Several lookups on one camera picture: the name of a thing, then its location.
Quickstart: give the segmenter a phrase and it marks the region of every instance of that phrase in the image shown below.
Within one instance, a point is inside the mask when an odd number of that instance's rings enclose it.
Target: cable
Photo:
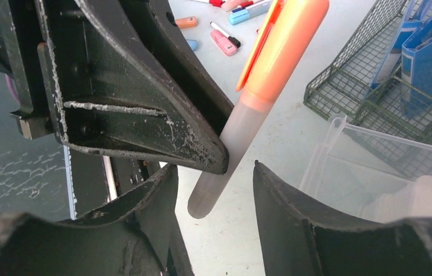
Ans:
[[[16,89],[14,89],[13,79],[8,75],[6,75],[6,84],[11,96],[16,100],[18,104],[20,104],[19,96],[17,95]]]

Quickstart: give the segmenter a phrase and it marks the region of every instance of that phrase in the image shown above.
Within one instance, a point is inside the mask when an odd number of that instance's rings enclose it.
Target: blue marker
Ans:
[[[231,25],[239,24],[255,16],[268,12],[273,0],[263,0],[253,4],[240,11],[230,14],[229,21]]]
[[[197,47],[199,46],[199,43],[197,43],[197,40],[192,40],[192,39],[186,39],[186,40],[190,46],[190,49],[192,49],[192,51],[197,50]]]

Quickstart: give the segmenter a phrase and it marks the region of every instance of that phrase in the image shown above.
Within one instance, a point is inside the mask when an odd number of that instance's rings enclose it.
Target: table surface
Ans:
[[[198,18],[197,27],[182,33],[198,41],[195,54],[229,99],[236,102],[239,94],[235,86],[265,15],[231,26],[228,13],[220,8],[190,0],[169,2],[175,18]],[[254,162],[264,163],[291,185],[300,184],[314,148],[323,141],[328,128],[321,117],[303,105],[305,86],[332,62],[374,0],[330,2],[320,29],[206,218],[196,220],[187,212],[187,201],[200,172],[179,169],[175,211],[197,276],[265,275],[253,199]],[[224,55],[212,42],[211,21],[241,41],[236,55]],[[68,195],[66,184],[62,185],[66,183],[62,147],[53,136],[32,142],[22,138],[8,115],[16,109],[0,74],[0,212],[27,211],[50,220],[66,219]]]
[[[265,15],[232,26],[228,13],[208,4],[170,0],[175,18],[196,16],[195,28],[183,29],[187,39],[199,42],[195,52],[211,77],[236,102],[236,83]],[[187,201],[200,172],[179,169],[177,218],[198,276],[265,275],[253,198],[255,160],[267,165],[283,180],[298,186],[316,145],[323,141],[327,122],[303,105],[305,86],[336,57],[370,10],[374,0],[331,0],[321,27],[307,48],[287,86],[250,149],[235,171],[214,210],[196,220],[187,212]],[[226,56],[210,38],[211,21],[241,41],[234,56]]]

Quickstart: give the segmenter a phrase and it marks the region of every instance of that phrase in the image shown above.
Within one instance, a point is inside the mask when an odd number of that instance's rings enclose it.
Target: green wire basket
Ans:
[[[420,3],[415,1],[413,9]],[[418,115],[407,117],[400,100],[411,90],[431,101],[432,97],[401,80],[400,67],[379,87],[370,87],[408,5],[409,0],[378,0],[331,65],[307,85],[304,104],[326,120],[344,113],[353,125],[432,144],[432,104],[418,106]],[[396,168],[407,176],[432,175],[431,156],[391,143],[354,139],[391,166],[401,164]]]

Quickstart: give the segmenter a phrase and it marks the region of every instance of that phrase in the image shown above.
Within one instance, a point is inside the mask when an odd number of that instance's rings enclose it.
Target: orange cap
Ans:
[[[197,26],[197,18],[195,16],[180,18],[175,20],[175,24],[181,29],[192,28]]]
[[[275,0],[236,90],[274,104],[328,8],[329,0]]]

